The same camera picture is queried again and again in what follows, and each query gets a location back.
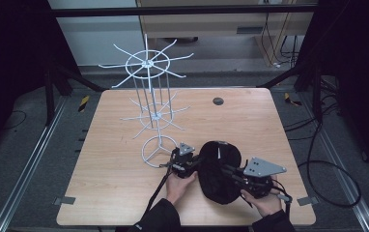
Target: white cabinet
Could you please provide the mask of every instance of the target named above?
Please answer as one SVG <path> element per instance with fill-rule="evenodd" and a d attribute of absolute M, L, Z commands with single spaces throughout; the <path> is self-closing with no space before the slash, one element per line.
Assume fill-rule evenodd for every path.
<path fill-rule="evenodd" d="M 52 9 L 136 7 L 134 0 L 48 0 Z M 113 44 L 136 53 L 144 49 L 139 16 L 58 17 L 78 66 L 125 63 L 128 56 Z"/>

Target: wooden table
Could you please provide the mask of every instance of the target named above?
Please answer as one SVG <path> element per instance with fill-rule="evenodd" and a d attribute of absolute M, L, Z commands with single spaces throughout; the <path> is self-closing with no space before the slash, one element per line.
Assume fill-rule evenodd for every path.
<path fill-rule="evenodd" d="M 176 94 L 173 110 L 189 109 L 174 115 L 173 123 L 183 130 L 169 125 L 161 134 L 174 138 L 178 144 L 195 147 L 195 155 L 206 142 L 222 140 L 237 146 L 243 160 L 257 157 L 285 166 L 287 172 L 280 174 L 278 180 L 295 199 L 292 223 L 315 222 L 312 206 L 298 205 L 297 199 L 307 196 L 307 192 L 269 90 L 171 89 L 171 94 Z M 213 103 L 217 97 L 224 99 L 223 105 Z M 153 168 L 141 157 L 143 144 L 157 132 L 144 130 L 133 139 L 143 129 L 142 123 L 121 120 L 140 114 L 132 100 L 137 102 L 135 90 L 109 90 L 102 94 L 66 192 L 66 196 L 75 197 L 75 202 L 61 206 L 59 224 L 132 225 L 141 218 L 166 169 Z M 170 151 L 174 149 L 172 142 L 163 144 Z M 145 150 L 155 146 L 151 142 Z M 152 162 L 166 163 L 169 155 L 157 155 Z M 165 188 L 155 203 L 163 196 Z M 190 186 L 177 209 L 184 226 L 250 225 L 261 218 L 240 198 L 225 206 L 212 202 L 203 195 L 198 181 Z"/>

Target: wire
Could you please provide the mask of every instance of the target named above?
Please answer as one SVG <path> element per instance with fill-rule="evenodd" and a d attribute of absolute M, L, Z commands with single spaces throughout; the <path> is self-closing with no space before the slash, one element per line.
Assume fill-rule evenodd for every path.
<path fill-rule="evenodd" d="M 280 47 L 280 54 L 282 57 L 289 59 L 289 61 L 285 61 L 284 63 L 290 62 L 290 68 L 296 65 L 297 56 L 296 54 L 299 54 L 299 52 L 296 52 L 296 48 L 298 46 L 298 36 L 294 36 L 294 42 L 293 42 L 293 50 L 292 51 L 283 51 L 283 47 L 287 41 L 288 36 L 284 37 L 283 43 Z"/>
<path fill-rule="evenodd" d="M 326 99 L 328 99 L 328 98 L 334 98 L 334 99 L 336 99 L 336 95 L 334 95 L 334 94 L 332 94 L 332 95 L 326 95 L 326 96 L 324 96 L 322 99 L 321 99 L 321 102 L 323 102 L 323 101 L 325 101 Z"/>
<path fill-rule="evenodd" d="M 3 128 L 3 130 L 14 129 L 14 128 L 18 127 L 19 125 L 21 125 L 25 121 L 25 119 L 27 119 L 27 114 L 22 110 L 14 110 L 13 113 L 22 113 L 24 115 L 24 117 L 22 118 L 22 120 L 19 123 L 15 124 L 13 126 L 10 126 L 10 127 Z"/>
<path fill-rule="evenodd" d="M 328 81 L 321 78 L 321 84 L 322 84 L 321 88 L 323 90 L 326 90 L 332 94 L 337 94 L 337 88 L 333 86 L 331 83 L 329 83 Z"/>
<path fill-rule="evenodd" d="M 314 147 L 314 141 L 315 141 L 315 138 L 317 136 L 317 134 L 320 132 L 321 130 L 321 127 L 322 127 L 322 123 L 318 124 L 315 132 L 314 132 L 314 135 L 313 135 L 313 138 L 311 140 L 311 144 L 310 144 L 310 148 L 308 150 L 308 156 L 307 156 L 307 161 L 304 162 L 304 163 L 301 163 L 298 167 L 301 167 L 303 165 L 306 164 L 306 167 L 307 167 L 307 178 L 308 178 L 308 183 L 310 184 L 311 188 L 314 190 L 314 192 L 320 197 L 322 198 L 323 200 L 325 200 L 325 202 L 331 204 L 331 205 L 334 205 L 334 206 L 337 206 L 337 207 L 340 207 L 340 208 L 351 208 L 353 206 L 355 206 L 356 204 L 359 203 L 360 199 L 361 199 L 361 189 L 359 187 L 359 184 L 358 182 L 350 175 L 349 172 L 347 172 L 346 170 L 344 170 L 342 167 L 334 164 L 334 163 L 331 163 L 331 162 L 328 162 L 328 161 L 324 161 L 324 160 L 311 160 L 311 153 L 312 153 L 312 149 Z M 315 189 L 315 186 L 312 182 L 312 179 L 311 179 L 311 175 L 310 175 L 310 163 L 324 163 L 324 164 L 328 164 L 328 165 L 332 165 L 336 168 L 338 168 L 339 170 L 341 170 L 342 172 L 344 172 L 350 179 L 351 181 L 354 182 L 355 186 L 356 186 L 356 191 L 358 193 L 358 197 L 357 199 L 355 200 L 355 202 L 353 203 L 350 203 L 350 204 L 341 204 L 341 203 L 337 203 L 337 202 L 334 202 L 332 200 L 329 200 L 327 199 L 325 196 L 323 196 L 322 194 L 320 194 L 316 189 Z"/>
<path fill-rule="evenodd" d="M 289 141 L 298 141 L 298 140 L 305 140 L 305 139 L 310 139 L 313 136 L 308 136 L 308 137 L 302 137 L 302 138 L 289 138 Z"/>
<path fill-rule="evenodd" d="M 264 3 L 265 4 L 269 4 L 270 1 L 269 0 L 265 0 Z M 269 30 L 269 15 L 270 15 L 269 13 L 266 13 L 266 20 L 265 20 L 265 24 L 264 24 L 263 31 L 262 31 L 262 34 L 261 34 L 261 44 L 262 44 L 263 50 L 266 53 L 267 59 L 269 60 L 269 62 L 271 62 L 270 56 L 269 56 L 269 54 L 268 54 L 268 52 L 267 52 L 267 50 L 266 50 L 266 48 L 264 46 L 264 34 L 267 31 L 267 34 L 269 36 L 269 41 L 270 41 L 270 44 L 271 44 L 271 48 L 272 48 L 272 55 L 278 61 L 277 64 L 278 65 L 281 65 L 281 64 L 284 64 L 284 63 L 288 63 L 289 61 L 280 61 L 278 59 L 277 55 L 275 54 L 275 48 L 274 48 L 274 44 L 272 43 L 271 35 L 270 35 L 270 30 Z"/>
<path fill-rule="evenodd" d="M 336 107 L 336 103 L 333 103 L 332 105 L 328 106 L 327 108 L 325 108 L 323 110 L 323 115 L 326 114 L 326 112 L 328 112 L 329 110 L 331 110 L 333 107 Z M 297 125 L 299 123 L 303 123 L 302 125 L 299 125 L 295 128 L 291 128 L 291 129 L 286 129 L 284 130 L 285 132 L 289 132 L 289 131 L 295 131 L 295 130 L 298 130 L 298 129 L 301 129 L 305 126 L 307 126 L 308 124 L 310 124 L 311 122 L 314 122 L 316 120 L 316 118 L 308 118 L 308 119 L 304 119 L 304 120 L 301 120 L 301 121 L 298 121 L 296 123 L 293 123 L 293 124 L 290 124 L 290 125 L 287 125 L 287 126 L 284 126 L 284 129 L 288 128 L 288 127 L 291 127 L 291 126 L 294 126 L 294 125 Z"/>
<path fill-rule="evenodd" d="M 286 205 L 286 211 L 285 212 L 286 212 L 287 218 L 289 218 L 290 217 L 290 208 L 291 208 L 291 203 L 293 201 L 293 197 L 287 193 L 286 189 L 284 188 L 284 186 L 279 181 L 274 180 L 274 179 L 272 179 L 272 180 L 274 182 L 276 182 L 279 186 L 281 186 L 281 188 L 275 187 L 275 186 L 273 186 L 272 188 L 276 189 L 276 190 L 279 190 L 280 192 L 282 192 L 284 194 L 285 197 L 288 198 L 288 200 L 284 200 L 284 203 Z"/>

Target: hand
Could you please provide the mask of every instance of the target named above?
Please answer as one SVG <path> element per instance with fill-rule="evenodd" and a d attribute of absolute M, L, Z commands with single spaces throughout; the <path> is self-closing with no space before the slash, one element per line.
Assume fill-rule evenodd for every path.
<path fill-rule="evenodd" d="M 196 176 L 197 172 L 184 179 L 175 173 L 170 174 L 166 181 L 166 200 L 175 205 L 184 196 L 188 185 L 196 180 Z"/>
<path fill-rule="evenodd" d="M 275 175 L 271 177 L 273 180 L 275 181 L 277 180 L 277 177 Z M 272 189 L 268 196 L 256 199 L 246 190 L 244 189 L 241 190 L 241 194 L 244 196 L 245 200 L 253 204 L 257 208 L 262 217 L 272 215 L 282 209 L 281 200 L 277 196 L 279 193 L 280 192 L 278 190 Z"/>

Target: black cable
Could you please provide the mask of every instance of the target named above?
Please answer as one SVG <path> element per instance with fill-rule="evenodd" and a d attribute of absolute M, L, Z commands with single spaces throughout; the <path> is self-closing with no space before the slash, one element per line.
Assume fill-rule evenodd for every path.
<path fill-rule="evenodd" d="M 284 194 L 285 197 L 288 198 L 288 200 L 284 200 L 284 203 L 286 205 L 286 211 L 285 211 L 285 213 L 287 215 L 287 218 L 290 218 L 290 208 L 291 208 L 291 203 L 293 201 L 293 197 L 287 193 L 286 189 L 284 188 L 283 185 L 281 185 L 280 182 L 278 182 L 276 180 L 273 180 L 273 181 L 276 182 L 278 185 L 280 185 L 281 188 L 273 186 L 272 189 L 279 190 L 280 192 L 282 192 Z"/>
<path fill-rule="evenodd" d="M 338 108 L 339 108 L 338 103 L 334 103 L 329 108 L 327 108 L 326 110 L 323 111 L 323 115 L 329 115 L 332 111 L 334 111 L 335 109 L 338 109 Z"/>
<path fill-rule="evenodd" d="M 356 191 L 357 191 L 357 194 L 358 194 L 358 197 L 356 198 L 356 200 L 351 203 L 351 204 L 341 204 L 341 203 L 336 203 L 336 202 L 333 202 L 329 199 L 327 199 L 326 197 L 322 196 L 313 186 L 312 184 L 312 181 L 309 181 L 310 182 L 310 185 L 311 185 L 311 188 L 317 193 L 318 196 L 320 196 L 320 198 L 322 198 L 323 200 L 325 200 L 325 202 L 328 202 L 329 204 L 331 205 L 334 205 L 334 206 L 337 206 L 337 207 L 341 207 L 341 208 L 351 208 L 353 206 L 355 206 L 356 204 L 359 203 L 359 201 L 361 200 L 361 197 L 362 197 L 362 193 L 361 193 L 361 188 L 358 184 L 358 182 L 351 176 L 351 174 L 346 171 L 344 168 L 332 163 L 332 162 L 328 162 L 328 161 L 324 161 L 324 160 L 311 160 L 309 161 L 309 163 L 322 163 L 322 164 L 327 164 L 327 165 L 330 165 L 330 166 L 333 166 L 333 167 L 336 167 L 338 168 L 340 171 L 344 172 L 350 179 L 351 181 L 355 184 L 355 187 L 356 187 Z M 303 165 L 307 165 L 307 168 L 308 168 L 308 161 L 305 161 L 303 163 L 301 163 L 298 167 L 300 166 L 303 166 Z"/>
<path fill-rule="evenodd" d="M 272 86 L 276 85 L 277 83 L 283 81 L 284 79 L 292 76 L 297 75 L 306 70 L 306 67 L 308 65 L 311 65 L 315 63 L 319 57 L 319 54 L 321 53 L 323 49 L 323 42 L 329 36 L 330 31 L 332 30 L 335 23 L 338 21 L 338 19 L 341 18 L 342 14 L 347 9 L 349 3 L 351 0 L 348 0 L 344 8 L 341 10 L 341 12 L 338 14 L 338 16 L 332 21 L 332 23 L 329 24 L 323 35 L 319 37 L 319 39 L 315 42 L 315 44 L 312 46 L 312 48 L 309 50 L 307 57 L 302 60 L 302 62 L 298 63 L 297 66 L 294 66 L 292 69 L 289 69 L 279 75 L 278 77 L 264 83 L 261 85 L 257 85 L 256 88 L 271 88 Z"/>
<path fill-rule="evenodd" d="M 265 0 L 264 3 L 265 4 L 269 4 L 270 2 L 268 0 Z M 284 63 L 288 63 L 288 61 L 280 61 L 278 59 L 278 57 L 276 56 L 276 54 L 275 54 L 275 47 L 274 47 L 274 44 L 272 43 L 271 35 L 270 35 L 270 30 L 269 30 L 269 15 L 270 15 L 270 13 L 266 13 L 266 20 L 265 20 L 265 24 L 264 24 L 263 31 L 262 31 L 262 34 L 261 34 L 261 44 L 262 44 L 263 50 L 265 51 L 266 56 L 267 56 L 267 58 L 269 60 L 269 63 L 270 63 L 271 62 L 271 59 L 269 57 L 269 54 L 267 53 L 267 50 L 266 50 L 266 48 L 264 46 L 264 42 L 263 42 L 263 40 L 264 40 L 264 33 L 267 31 L 267 34 L 269 36 L 269 41 L 270 41 L 270 44 L 271 44 L 271 48 L 272 48 L 272 54 L 274 55 L 274 58 L 278 61 L 278 64 L 279 65 L 284 64 Z"/>
<path fill-rule="evenodd" d="M 298 140 L 305 140 L 305 139 L 310 139 L 313 136 L 308 136 L 308 137 L 302 137 L 302 138 L 289 138 L 289 141 L 298 141 Z"/>
<path fill-rule="evenodd" d="M 14 110 L 13 113 L 22 113 L 24 115 L 24 118 L 21 120 L 21 122 L 15 124 L 13 126 L 3 128 L 3 130 L 14 129 L 14 128 L 18 127 L 19 125 L 21 125 L 25 121 L 25 119 L 27 119 L 27 114 L 22 110 Z"/>
<path fill-rule="evenodd" d="M 325 109 L 323 110 L 323 115 L 324 115 L 326 112 L 328 112 L 330 109 L 332 109 L 333 107 L 335 107 L 335 106 L 336 106 L 336 103 L 333 103 L 333 104 L 332 104 L 332 105 L 330 105 L 329 107 L 325 108 Z M 316 120 L 316 118 L 309 118 L 309 119 L 304 119 L 304 120 L 301 120 L 301 121 L 299 121 L 299 122 L 293 123 L 293 124 L 291 124 L 291 125 L 284 126 L 284 128 L 288 128 L 288 127 L 291 127 L 291 126 L 293 126 L 293 125 L 296 125 L 296 124 L 299 124 L 299 123 L 303 123 L 303 122 L 305 122 L 305 123 L 304 123 L 304 124 L 302 124 L 302 125 L 299 125 L 299 126 L 297 126 L 297 127 L 295 127 L 295 128 L 286 129 L 286 130 L 284 130 L 284 131 L 285 131 L 285 132 L 289 132 L 289 131 L 295 131 L 295 130 L 301 129 L 301 128 L 303 128 L 303 127 L 307 126 L 308 124 L 310 124 L 311 122 L 314 122 L 315 120 Z"/>
<path fill-rule="evenodd" d="M 321 88 L 323 90 L 326 90 L 326 91 L 330 92 L 331 94 L 337 94 L 337 89 L 335 88 L 335 86 L 328 83 L 327 81 L 325 81 L 322 78 L 321 78 L 321 84 L 322 84 Z"/>
<path fill-rule="evenodd" d="M 328 98 L 334 98 L 336 99 L 336 95 L 332 94 L 332 95 L 326 95 L 326 96 L 323 96 L 323 98 L 321 99 L 321 102 L 323 102 L 325 99 L 328 99 Z"/>
<path fill-rule="evenodd" d="M 311 153 L 312 153 L 312 149 L 314 147 L 314 141 L 315 141 L 315 138 L 317 136 L 317 134 L 320 132 L 321 130 L 321 127 L 322 127 L 322 123 L 318 124 L 315 132 L 314 132 L 314 135 L 313 135 L 313 138 L 311 140 L 311 144 L 310 144 L 310 148 L 308 150 L 308 156 L 307 156 L 307 161 L 304 162 L 304 163 L 301 163 L 298 167 L 301 167 L 303 166 L 304 164 L 306 164 L 306 167 L 307 167 L 307 178 L 308 178 L 308 183 L 310 184 L 311 188 L 314 190 L 314 192 L 320 197 L 322 198 L 323 200 L 325 200 L 325 202 L 331 204 L 331 205 L 334 205 L 334 206 L 337 206 L 337 207 L 341 207 L 341 208 L 351 208 L 353 206 L 355 206 L 356 204 L 359 203 L 360 199 L 361 199 L 361 190 L 360 190 L 360 187 L 359 187 L 359 184 L 357 183 L 357 181 L 350 175 L 350 173 L 348 173 L 346 170 L 344 170 L 342 167 L 334 164 L 334 163 L 331 163 L 331 162 L 328 162 L 328 161 L 323 161 L 323 160 L 311 160 Z M 339 170 L 343 171 L 348 177 L 350 177 L 350 179 L 354 182 L 355 186 L 356 186 L 356 190 L 357 190 L 357 193 L 358 193 L 358 197 L 357 199 L 355 200 L 355 202 L 351 203 L 351 204 L 341 204 L 341 203 L 337 203 L 337 202 L 333 202 L 329 199 L 327 199 L 326 197 L 324 197 L 323 195 L 321 195 L 316 189 L 315 189 L 315 186 L 312 182 L 312 179 L 311 179 L 311 175 L 310 175 L 310 163 L 324 163 L 324 164 L 328 164 L 328 165 L 332 165 L 336 168 L 338 168 Z"/>
<path fill-rule="evenodd" d="M 296 48 L 298 45 L 298 36 L 294 36 L 294 43 L 293 43 L 292 51 L 283 51 L 283 47 L 287 41 L 287 38 L 288 38 L 287 36 L 284 37 L 283 43 L 281 44 L 281 47 L 280 47 L 280 54 L 282 57 L 289 59 L 289 61 L 285 61 L 283 63 L 290 62 L 290 68 L 292 68 L 293 66 L 296 65 L 296 60 L 297 60 L 296 54 L 299 54 L 299 52 L 296 52 Z"/>

